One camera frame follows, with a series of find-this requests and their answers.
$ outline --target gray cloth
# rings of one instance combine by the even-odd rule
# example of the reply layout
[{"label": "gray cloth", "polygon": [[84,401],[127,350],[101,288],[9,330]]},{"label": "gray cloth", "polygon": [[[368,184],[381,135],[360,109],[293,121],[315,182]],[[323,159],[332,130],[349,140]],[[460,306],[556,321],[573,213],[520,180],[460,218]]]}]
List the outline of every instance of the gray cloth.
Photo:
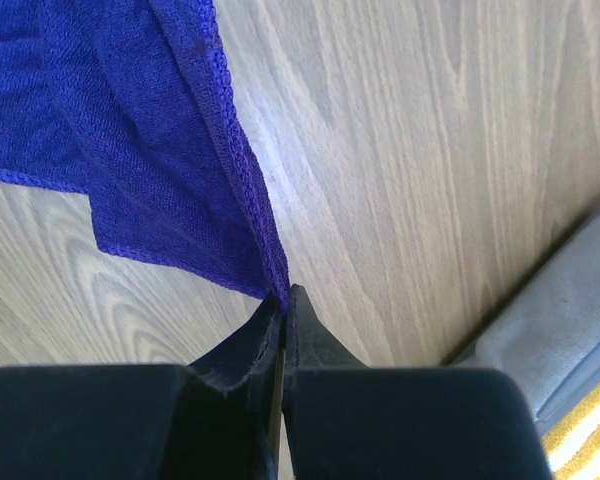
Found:
[{"label": "gray cloth", "polygon": [[479,337],[463,367],[492,367],[523,391],[541,434],[600,382],[600,211]]}]

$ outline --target wooden surface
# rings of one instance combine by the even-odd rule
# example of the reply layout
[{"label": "wooden surface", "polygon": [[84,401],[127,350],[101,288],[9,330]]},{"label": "wooden surface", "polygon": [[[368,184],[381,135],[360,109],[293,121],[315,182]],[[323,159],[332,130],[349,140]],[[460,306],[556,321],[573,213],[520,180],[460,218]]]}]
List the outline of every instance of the wooden surface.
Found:
[{"label": "wooden surface", "polygon": [[[600,200],[600,1],[216,3],[292,280],[365,362],[439,363]],[[0,185],[0,364],[186,362],[255,307],[89,215]]]}]

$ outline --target blue towel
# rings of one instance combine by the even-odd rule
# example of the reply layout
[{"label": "blue towel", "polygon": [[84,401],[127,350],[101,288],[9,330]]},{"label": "blue towel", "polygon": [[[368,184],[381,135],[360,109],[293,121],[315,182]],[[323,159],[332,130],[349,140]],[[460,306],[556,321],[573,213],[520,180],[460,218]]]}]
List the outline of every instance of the blue towel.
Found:
[{"label": "blue towel", "polygon": [[0,0],[0,181],[88,194],[104,252],[286,302],[211,0]]}]

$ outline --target striped cloth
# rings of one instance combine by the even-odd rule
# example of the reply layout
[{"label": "striped cloth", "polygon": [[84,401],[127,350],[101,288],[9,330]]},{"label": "striped cloth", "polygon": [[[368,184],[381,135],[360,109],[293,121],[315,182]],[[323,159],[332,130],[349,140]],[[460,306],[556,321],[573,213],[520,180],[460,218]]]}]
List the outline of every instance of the striped cloth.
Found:
[{"label": "striped cloth", "polygon": [[557,480],[600,479],[600,385],[544,438]]}]

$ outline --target yellow and white striped towel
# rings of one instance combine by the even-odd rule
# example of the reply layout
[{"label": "yellow and white striped towel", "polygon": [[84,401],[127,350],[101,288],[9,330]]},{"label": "yellow and white striped towel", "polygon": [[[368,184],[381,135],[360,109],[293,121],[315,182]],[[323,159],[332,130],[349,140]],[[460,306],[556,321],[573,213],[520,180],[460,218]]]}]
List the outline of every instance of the yellow and white striped towel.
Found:
[{"label": "yellow and white striped towel", "polygon": [[600,385],[544,438],[557,480],[600,479]]}]

